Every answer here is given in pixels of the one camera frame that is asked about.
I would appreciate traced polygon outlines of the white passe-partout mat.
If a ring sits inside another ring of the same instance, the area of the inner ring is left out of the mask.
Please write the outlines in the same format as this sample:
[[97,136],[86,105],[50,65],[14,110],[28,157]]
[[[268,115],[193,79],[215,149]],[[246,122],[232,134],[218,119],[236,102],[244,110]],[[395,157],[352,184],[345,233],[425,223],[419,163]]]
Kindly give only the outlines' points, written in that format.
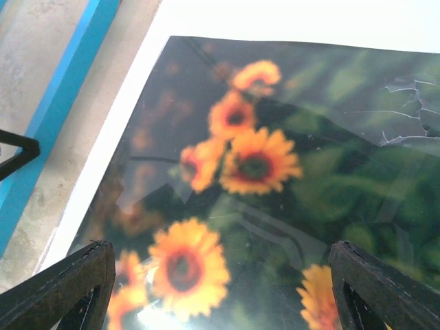
[[65,257],[146,79],[171,36],[296,41],[437,53],[438,1],[163,1],[36,270]]

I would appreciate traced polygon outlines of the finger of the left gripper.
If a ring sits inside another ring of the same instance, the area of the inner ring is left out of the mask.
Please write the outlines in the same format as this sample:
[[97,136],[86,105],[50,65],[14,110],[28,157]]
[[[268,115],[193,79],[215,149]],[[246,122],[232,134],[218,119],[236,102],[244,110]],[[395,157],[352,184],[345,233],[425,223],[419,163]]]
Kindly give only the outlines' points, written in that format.
[[9,131],[1,130],[1,143],[16,146],[18,151],[12,157],[1,163],[1,181],[9,177],[20,168],[37,158],[41,154],[39,141],[18,135]]

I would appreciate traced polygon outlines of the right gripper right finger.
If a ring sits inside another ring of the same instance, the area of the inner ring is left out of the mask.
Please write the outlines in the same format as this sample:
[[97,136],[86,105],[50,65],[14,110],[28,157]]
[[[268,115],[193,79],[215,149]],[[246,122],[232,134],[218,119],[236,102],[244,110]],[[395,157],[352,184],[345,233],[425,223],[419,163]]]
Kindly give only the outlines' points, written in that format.
[[329,255],[343,329],[438,329],[439,292],[349,241]]

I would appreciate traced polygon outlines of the teal wooden photo frame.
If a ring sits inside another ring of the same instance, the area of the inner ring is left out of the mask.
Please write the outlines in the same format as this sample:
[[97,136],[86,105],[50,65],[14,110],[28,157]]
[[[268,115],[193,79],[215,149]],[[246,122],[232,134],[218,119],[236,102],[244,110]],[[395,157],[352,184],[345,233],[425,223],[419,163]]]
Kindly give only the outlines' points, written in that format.
[[38,140],[41,154],[1,181],[2,251],[12,237],[119,6],[119,1],[90,1],[87,4],[23,134]]

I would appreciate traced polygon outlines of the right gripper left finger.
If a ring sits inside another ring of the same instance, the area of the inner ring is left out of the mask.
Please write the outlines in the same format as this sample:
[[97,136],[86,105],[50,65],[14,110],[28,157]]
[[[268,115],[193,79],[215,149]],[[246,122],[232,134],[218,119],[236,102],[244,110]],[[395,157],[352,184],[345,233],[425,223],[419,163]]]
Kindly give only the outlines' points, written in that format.
[[113,245],[94,241],[1,294],[2,329],[101,329],[116,279]]

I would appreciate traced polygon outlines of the sunflower photo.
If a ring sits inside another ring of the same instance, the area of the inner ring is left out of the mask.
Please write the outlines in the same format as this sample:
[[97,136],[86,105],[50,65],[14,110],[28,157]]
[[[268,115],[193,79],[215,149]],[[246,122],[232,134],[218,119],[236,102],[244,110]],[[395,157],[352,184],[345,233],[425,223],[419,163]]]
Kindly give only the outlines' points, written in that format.
[[105,329],[339,329],[350,241],[439,288],[439,55],[172,36],[71,245]]

